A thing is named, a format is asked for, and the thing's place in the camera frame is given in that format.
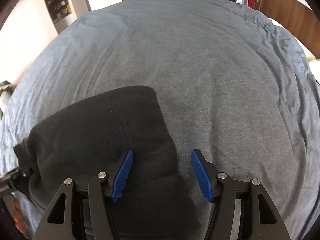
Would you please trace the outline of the person's left hand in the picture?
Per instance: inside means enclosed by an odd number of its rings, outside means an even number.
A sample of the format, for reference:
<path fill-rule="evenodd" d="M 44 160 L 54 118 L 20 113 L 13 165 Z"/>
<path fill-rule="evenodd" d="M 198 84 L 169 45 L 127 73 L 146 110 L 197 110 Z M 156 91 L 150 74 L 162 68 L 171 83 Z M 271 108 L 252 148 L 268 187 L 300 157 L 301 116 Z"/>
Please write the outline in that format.
<path fill-rule="evenodd" d="M 15 226 L 16 228 L 22 233 L 26 233 L 27 232 L 27 227 L 25 226 L 25 223 L 23 221 L 23 215 L 22 212 L 20 210 L 20 205 L 18 200 L 14 200 L 14 204 L 15 204 L 15 211 L 13 214 L 13 220 L 15 222 Z"/>

